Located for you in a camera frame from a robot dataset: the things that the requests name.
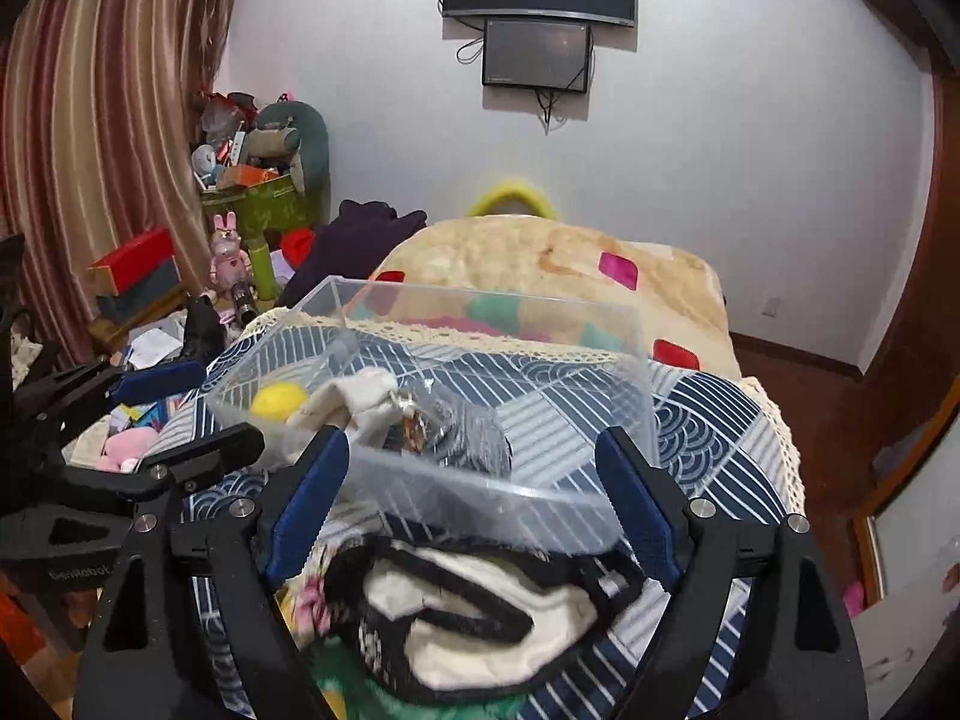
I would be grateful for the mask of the yellow foam ball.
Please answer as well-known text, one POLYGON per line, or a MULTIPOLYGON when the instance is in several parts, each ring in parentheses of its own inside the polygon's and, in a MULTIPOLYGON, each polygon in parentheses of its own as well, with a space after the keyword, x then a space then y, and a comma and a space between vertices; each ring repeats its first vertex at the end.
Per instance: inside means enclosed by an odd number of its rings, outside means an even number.
POLYGON ((267 383, 262 385, 252 398, 249 413, 267 421, 285 422, 308 398, 308 390, 299 383, 289 380, 267 383))

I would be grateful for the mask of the bagged grey knit cloth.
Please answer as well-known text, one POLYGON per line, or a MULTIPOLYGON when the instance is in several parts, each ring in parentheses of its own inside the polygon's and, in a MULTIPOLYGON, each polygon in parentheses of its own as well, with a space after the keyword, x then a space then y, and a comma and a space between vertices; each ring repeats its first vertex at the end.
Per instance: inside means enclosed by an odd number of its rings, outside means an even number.
POLYGON ((398 390, 402 418, 387 433, 384 447, 441 468, 506 479, 512 447, 493 411, 456 394, 398 390))

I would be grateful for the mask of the black white fabric bag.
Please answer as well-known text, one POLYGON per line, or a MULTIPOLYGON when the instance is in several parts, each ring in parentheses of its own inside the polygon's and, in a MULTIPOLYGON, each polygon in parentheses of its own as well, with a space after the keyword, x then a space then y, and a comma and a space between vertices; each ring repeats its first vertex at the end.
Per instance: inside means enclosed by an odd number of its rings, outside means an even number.
POLYGON ((560 674, 640 600, 645 583, 620 550, 366 535, 338 548, 322 598, 331 631, 381 688, 410 704, 463 706, 560 674))

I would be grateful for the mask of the pink plush slipper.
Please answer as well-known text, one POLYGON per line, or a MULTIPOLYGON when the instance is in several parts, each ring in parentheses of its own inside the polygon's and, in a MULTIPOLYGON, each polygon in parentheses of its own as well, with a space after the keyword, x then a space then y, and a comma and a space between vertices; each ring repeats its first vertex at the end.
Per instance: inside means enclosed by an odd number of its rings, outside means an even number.
POLYGON ((94 468, 99 472, 133 473, 156 440, 158 433, 153 427, 129 427, 106 440, 94 468))

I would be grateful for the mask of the blue white patterned cover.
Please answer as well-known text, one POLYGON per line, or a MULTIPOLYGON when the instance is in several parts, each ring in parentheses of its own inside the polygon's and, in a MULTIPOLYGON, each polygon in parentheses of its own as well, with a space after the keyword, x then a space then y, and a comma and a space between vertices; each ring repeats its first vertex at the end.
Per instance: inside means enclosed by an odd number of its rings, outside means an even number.
MULTIPOLYGON (((160 431, 153 454, 211 436, 213 390, 231 374, 242 405, 260 379, 280 369, 304 374, 335 346, 331 322, 281 327, 270 314, 213 362, 202 387, 190 392, 160 431)), ((441 383, 486 406, 505 429, 512 469, 524 486, 576 497, 597 494, 594 444, 607 426, 641 410, 640 392, 615 369, 612 356, 547 353, 535 344, 492 344, 459 333, 397 335, 369 323, 343 371, 381 367, 402 385, 441 383)), ((709 372, 650 362, 659 457, 679 486, 737 520, 776 523, 804 505, 799 454, 778 407, 754 380, 734 382, 709 372)), ((607 718, 625 692, 631 668, 651 642, 669 596, 648 583, 597 644, 547 684, 527 694, 462 707, 417 706, 395 699, 364 672, 337 639, 309 645, 309 667, 322 689, 352 718, 607 718)))

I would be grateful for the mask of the white sock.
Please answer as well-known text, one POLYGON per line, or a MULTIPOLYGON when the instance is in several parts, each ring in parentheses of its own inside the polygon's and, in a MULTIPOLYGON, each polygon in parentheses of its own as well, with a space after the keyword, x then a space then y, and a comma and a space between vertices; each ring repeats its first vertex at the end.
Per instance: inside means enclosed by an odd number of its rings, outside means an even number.
POLYGON ((324 382, 286 420, 285 426, 317 433, 335 426, 356 445, 381 447, 387 433, 402 418, 395 405, 397 379, 381 367, 364 367, 351 376, 324 382))

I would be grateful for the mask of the red box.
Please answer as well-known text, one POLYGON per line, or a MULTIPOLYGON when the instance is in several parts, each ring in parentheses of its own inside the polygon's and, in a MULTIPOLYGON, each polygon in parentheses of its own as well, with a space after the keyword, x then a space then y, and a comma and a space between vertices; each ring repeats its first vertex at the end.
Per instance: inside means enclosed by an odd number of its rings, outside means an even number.
POLYGON ((174 242, 166 227, 153 227, 111 250, 88 268, 94 294, 120 296, 174 257, 174 242))

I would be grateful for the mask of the pink rabbit toy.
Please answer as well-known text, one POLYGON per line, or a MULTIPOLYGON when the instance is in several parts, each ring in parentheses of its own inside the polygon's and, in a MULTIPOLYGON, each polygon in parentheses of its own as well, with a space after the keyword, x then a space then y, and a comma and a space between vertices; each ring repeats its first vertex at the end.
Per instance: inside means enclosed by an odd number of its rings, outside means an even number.
POLYGON ((236 284, 251 281, 251 259, 242 249, 241 234, 234 211, 213 216, 210 254, 210 281, 218 294, 229 293, 236 284))

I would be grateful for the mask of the clear plastic storage box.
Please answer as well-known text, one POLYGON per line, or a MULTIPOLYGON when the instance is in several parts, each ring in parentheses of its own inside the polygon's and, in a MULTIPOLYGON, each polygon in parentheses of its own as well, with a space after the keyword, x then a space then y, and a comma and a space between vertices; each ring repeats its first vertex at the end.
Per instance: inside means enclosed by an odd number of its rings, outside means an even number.
POLYGON ((414 535, 557 553, 622 534, 599 434, 656 449, 638 316, 584 299, 332 277, 224 356, 206 405, 259 429, 267 468, 342 426, 340 500, 414 535))

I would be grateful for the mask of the red plush item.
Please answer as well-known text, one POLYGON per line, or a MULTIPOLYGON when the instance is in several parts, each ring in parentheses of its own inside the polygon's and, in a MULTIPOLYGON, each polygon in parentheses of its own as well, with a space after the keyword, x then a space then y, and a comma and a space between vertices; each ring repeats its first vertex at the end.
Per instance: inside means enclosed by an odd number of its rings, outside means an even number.
POLYGON ((280 252, 291 270, 298 270, 313 249, 316 233, 309 227, 286 231, 280 239, 280 252))

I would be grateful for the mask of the brown wooden door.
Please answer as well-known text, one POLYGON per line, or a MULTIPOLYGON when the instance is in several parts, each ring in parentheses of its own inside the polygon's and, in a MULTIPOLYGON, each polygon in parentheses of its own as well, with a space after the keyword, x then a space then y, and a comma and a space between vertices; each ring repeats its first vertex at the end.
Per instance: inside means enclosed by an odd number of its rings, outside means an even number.
POLYGON ((862 571, 854 517, 877 491, 874 461, 918 436, 958 376, 958 65, 910 0, 864 0, 907 39, 932 73, 931 174, 895 310, 866 371, 739 335, 745 374, 781 406, 800 452, 807 515, 839 582, 862 571))

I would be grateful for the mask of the green cardboard box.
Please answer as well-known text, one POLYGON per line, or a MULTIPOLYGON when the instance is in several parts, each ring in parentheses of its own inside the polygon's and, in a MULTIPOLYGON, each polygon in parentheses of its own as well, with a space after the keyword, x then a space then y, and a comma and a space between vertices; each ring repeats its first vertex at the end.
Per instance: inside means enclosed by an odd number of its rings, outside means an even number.
POLYGON ((275 177, 252 187, 207 193, 200 199, 208 229, 213 229, 213 216, 226 216, 233 211, 245 241, 313 227, 327 215, 327 206, 325 185, 302 193, 290 176, 275 177))

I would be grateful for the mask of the beige patterned fleece blanket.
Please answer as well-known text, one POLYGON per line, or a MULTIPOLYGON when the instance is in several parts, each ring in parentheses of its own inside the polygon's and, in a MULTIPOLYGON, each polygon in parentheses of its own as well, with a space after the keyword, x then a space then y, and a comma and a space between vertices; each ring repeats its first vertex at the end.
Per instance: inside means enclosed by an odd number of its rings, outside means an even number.
POLYGON ((726 304, 716 271, 664 244, 620 241, 590 227, 529 215, 440 221, 397 244, 373 277, 633 310, 644 341, 675 367, 737 380, 726 304))

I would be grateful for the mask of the dark purple cloth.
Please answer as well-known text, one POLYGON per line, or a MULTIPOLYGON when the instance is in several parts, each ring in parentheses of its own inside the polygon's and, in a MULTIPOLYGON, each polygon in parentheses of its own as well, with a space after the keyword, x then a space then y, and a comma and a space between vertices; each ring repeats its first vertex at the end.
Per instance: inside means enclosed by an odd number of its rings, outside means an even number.
POLYGON ((379 200, 343 200, 329 224, 314 227, 304 260, 281 291, 277 304, 293 307, 327 277, 366 280, 398 245, 425 229, 428 215, 413 210, 400 215, 379 200))

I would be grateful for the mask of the grey green plush toy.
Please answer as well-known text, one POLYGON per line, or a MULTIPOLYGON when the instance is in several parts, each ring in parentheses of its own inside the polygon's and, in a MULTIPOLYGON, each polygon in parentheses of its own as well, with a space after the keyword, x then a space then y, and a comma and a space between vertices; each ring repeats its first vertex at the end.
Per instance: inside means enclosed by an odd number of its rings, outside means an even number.
POLYGON ((301 195, 319 190, 329 176, 329 132, 322 115, 301 101, 269 104, 245 135, 248 160, 285 161, 301 195))

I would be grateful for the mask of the white wardrobe door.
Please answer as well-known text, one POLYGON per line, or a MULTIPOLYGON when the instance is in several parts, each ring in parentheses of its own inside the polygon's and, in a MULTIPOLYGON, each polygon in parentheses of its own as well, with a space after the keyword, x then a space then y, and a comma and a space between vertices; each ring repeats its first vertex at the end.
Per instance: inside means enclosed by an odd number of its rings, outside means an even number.
POLYGON ((958 617, 958 427, 934 442, 871 523, 882 598, 853 617, 867 707, 882 718, 907 695, 958 617))

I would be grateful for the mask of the striped red beige curtain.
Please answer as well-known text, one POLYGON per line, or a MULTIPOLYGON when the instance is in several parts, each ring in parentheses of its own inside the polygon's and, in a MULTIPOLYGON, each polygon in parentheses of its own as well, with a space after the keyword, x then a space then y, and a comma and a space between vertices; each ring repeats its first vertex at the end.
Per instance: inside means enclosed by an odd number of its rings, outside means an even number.
POLYGON ((29 0, 2 41, 2 229, 25 238, 21 294, 70 364, 93 355, 88 268, 171 232, 206 280, 190 165, 235 0, 29 0))

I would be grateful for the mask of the small wall monitor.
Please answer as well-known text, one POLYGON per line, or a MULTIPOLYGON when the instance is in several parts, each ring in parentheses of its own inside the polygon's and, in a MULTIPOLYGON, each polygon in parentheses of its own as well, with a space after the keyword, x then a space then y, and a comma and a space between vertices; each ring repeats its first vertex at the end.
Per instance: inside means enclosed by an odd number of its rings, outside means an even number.
POLYGON ((488 18, 483 39, 485 86, 584 94, 592 29, 574 21, 488 18))

